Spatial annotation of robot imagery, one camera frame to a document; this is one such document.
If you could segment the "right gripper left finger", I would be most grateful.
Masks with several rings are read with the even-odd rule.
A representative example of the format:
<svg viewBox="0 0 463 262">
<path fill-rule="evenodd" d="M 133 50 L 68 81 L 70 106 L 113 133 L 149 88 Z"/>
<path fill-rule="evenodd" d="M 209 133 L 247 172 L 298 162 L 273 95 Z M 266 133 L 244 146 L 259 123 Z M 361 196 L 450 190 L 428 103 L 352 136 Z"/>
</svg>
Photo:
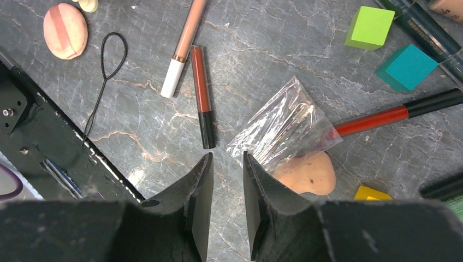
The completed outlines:
<svg viewBox="0 0 463 262">
<path fill-rule="evenodd" d="M 213 195 L 213 155 L 205 154 L 182 178 L 142 202 L 152 225 L 146 261 L 206 261 Z"/>
</svg>

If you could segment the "round wooden disc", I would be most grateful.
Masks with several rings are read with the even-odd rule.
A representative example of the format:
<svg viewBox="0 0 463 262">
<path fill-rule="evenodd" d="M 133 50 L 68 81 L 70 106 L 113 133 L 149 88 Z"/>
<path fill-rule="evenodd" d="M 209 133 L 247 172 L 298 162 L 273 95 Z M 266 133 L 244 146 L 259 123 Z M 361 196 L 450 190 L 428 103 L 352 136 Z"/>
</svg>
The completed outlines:
<svg viewBox="0 0 463 262">
<path fill-rule="evenodd" d="M 88 41 L 88 28 L 83 14 L 67 3 L 50 7 L 44 17 L 43 32 L 51 53 L 63 60 L 80 56 Z"/>
</svg>

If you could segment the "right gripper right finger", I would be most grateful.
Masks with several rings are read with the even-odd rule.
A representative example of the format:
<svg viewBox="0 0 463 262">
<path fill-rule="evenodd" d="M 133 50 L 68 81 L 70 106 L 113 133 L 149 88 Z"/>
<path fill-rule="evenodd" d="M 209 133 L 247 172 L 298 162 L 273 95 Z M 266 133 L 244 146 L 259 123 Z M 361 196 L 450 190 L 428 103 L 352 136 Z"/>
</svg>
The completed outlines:
<svg viewBox="0 0 463 262">
<path fill-rule="evenodd" d="M 312 203 L 243 154 L 243 182 L 252 261 L 325 261 L 326 244 Z"/>
</svg>

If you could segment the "black wire loop tool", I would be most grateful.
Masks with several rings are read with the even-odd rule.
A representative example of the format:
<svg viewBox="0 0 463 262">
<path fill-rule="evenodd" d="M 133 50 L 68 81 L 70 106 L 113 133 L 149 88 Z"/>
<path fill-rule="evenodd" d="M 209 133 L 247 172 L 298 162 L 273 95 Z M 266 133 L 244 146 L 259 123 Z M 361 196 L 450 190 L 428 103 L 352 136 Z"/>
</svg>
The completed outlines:
<svg viewBox="0 0 463 262">
<path fill-rule="evenodd" d="M 122 54 L 122 58 L 119 62 L 119 64 L 117 65 L 117 67 L 108 75 L 105 71 L 105 66 L 104 66 L 104 53 L 105 53 L 105 47 L 106 47 L 106 42 L 109 40 L 110 37 L 117 37 L 122 45 L 123 45 L 123 54 Z M 102 85 L 101 85 L 101 88 L 100 88 L 100 91 L 98 93 L 98 97 L 97 97 L 97 100 L 95 102 L 95 105 L 87 119 L 87 122 L 86 122 L 86 125 L 85 125 L 85 129 L 84 129 L 84 135 L 83 135 L 83 138 L 82 138 L 82 145 L 85 144 L 85 142 L 87 141 L 90 133 L 91 133 L 91 130 L 93 128 L 93 125 L 94 125 L 94 120 L 95 120 L 95 117 L 96 117 L 96 114 L 97 114 L 97 110 L 98 110 L 98 107 L 100 105 L 100 101 L 102 99 L 102 96 L 103 96 L 103 93 L 104 93 L 104 90 L 105 90 L 105 87 L 106 87 L 106 83 L 112 79 L 119 71 L 120 69 L 122 68 L 124 62 L 126 61 L 126 58 L 127 58 L 127 55 L 128 55 L 128 43 L 127 43 L 127 40 L 125 39 L 125 37 L 121 34 L 121 33 L 118 33 L 118 32 L 110 32 L 108 33 L 102 40 L 102 44 L 101 44 L 101 51 L 100 51 L 100 69 L 101 69 L 101 73 L 102 73 L 102 78 L 103 78 L 103 81 L 102 81 Z"/>
</svg>

